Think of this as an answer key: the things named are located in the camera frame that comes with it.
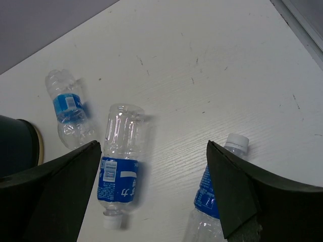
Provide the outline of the clear bottle dark blue label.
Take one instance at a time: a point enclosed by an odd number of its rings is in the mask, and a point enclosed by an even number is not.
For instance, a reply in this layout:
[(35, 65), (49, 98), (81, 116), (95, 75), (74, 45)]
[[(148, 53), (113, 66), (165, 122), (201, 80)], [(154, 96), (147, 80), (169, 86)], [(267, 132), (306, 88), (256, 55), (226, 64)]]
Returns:
[(143, 122), (144, 110), (136, 105), (110, 107), (97, 186), (104, 228), (120, 229), (134, 199)]

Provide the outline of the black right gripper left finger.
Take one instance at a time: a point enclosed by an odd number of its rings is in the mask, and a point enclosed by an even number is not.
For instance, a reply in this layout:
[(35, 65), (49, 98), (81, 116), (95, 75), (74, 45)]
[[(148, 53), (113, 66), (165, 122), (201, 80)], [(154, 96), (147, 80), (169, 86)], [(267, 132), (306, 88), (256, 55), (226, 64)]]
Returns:
[(1, 241), (76, 241), (100, 157), (100, 143), (91, 141), (2, 177)]

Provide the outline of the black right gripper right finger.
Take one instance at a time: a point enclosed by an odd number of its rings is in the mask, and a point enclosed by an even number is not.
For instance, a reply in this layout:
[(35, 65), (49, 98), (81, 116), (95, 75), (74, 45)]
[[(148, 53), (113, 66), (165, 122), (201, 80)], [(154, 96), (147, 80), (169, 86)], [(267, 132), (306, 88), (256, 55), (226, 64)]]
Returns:
[(207, 163), (228, 241), (322, 241), (322, 187), (293, 181), (215, 142)]

